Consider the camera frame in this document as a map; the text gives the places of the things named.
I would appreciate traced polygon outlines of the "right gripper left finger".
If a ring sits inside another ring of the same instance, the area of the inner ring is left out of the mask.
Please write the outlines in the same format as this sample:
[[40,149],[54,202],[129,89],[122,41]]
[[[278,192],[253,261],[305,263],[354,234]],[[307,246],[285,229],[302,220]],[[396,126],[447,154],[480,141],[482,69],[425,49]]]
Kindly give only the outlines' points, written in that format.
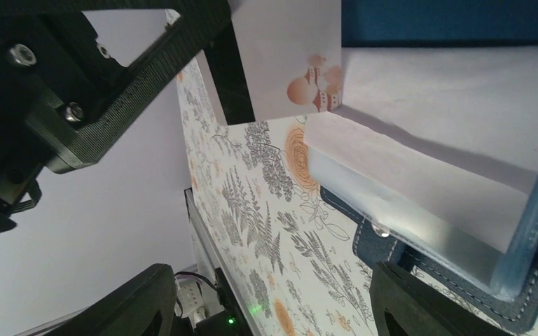
[[156,263],[49,335],[169,335],[177,290],[171,266]]

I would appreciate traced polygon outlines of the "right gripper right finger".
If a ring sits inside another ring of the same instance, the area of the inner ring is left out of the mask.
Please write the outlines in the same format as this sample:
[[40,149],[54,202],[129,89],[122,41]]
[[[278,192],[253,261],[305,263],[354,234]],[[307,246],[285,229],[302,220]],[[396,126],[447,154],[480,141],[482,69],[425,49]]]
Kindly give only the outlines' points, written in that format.
[[379,335],[506,335],[388,262],[373,268],[371,306]]

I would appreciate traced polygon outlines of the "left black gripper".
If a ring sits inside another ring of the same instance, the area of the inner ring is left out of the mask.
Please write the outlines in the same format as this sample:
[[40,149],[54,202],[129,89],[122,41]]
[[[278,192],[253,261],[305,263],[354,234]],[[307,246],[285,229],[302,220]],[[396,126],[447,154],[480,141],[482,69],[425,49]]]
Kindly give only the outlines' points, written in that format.
[[[85,16],[155,9],[178,17],[128,66]],[[230,21],[227,1],[0,1],[0,233],[38,204],[43,168],[98,163]]]

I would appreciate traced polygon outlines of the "white card black stripe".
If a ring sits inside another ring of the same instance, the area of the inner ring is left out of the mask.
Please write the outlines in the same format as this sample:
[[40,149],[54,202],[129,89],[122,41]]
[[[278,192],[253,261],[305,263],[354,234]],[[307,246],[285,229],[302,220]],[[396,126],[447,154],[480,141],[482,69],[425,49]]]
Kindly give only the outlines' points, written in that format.
[[332,111],[343,93],[340,1],[230,1],[197,56],[222,126]]

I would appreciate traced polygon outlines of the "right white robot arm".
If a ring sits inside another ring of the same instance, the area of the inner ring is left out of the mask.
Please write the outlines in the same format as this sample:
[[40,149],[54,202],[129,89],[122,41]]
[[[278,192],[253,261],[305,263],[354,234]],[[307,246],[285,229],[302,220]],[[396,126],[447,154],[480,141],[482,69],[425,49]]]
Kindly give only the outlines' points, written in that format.
[[[378,262],[371,305],[378,335],[504,335],[405,269]],[[226,310],[192,324],[175,311],[177,284],[166,264],[153,264],[49,335],[251,335],[231,289],[219,293]]]

